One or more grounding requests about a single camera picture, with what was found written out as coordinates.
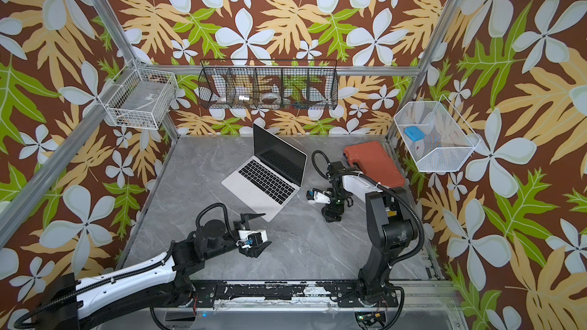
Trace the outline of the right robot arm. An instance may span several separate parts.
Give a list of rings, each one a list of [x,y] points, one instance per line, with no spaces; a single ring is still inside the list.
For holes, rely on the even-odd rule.
[[[382,299],[391,299],[395,290],[388,283],[391,269],[412,258],[422,249],[424,230],[420,217],[399,196],[383,183],[368,177],[360,169],[346,168],[331,162],[323,151],[311,154],[311,163],[318,174],[329,181],[330,188],[307,191],[309,203],[321,204],[326,222],[339,222],[345,207],[353,200],[365,204],[365,218],[371,250],[359,270],[356,289],[350,296],[372,306]]]

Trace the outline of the silver laptop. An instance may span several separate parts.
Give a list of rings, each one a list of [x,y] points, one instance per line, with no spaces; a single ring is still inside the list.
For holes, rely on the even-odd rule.
[[[259,125],[252,128],[254,154],[222,185],[266,222],[300,190],[307,154]]]

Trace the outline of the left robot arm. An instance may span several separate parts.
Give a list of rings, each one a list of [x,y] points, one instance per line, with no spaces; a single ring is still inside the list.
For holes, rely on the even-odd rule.
[[[135,311],[194,301],[190,277],[206,261],[233,250],[257,258],[271,244],[266,231],[251,229],[255,213],[242,214],[235,222],[229,222],[227,213],[223,203],[206,207],[184,240],[172,241],[168,250],[140,264],[80,280],[66,275],[13,328],[92,329]]]

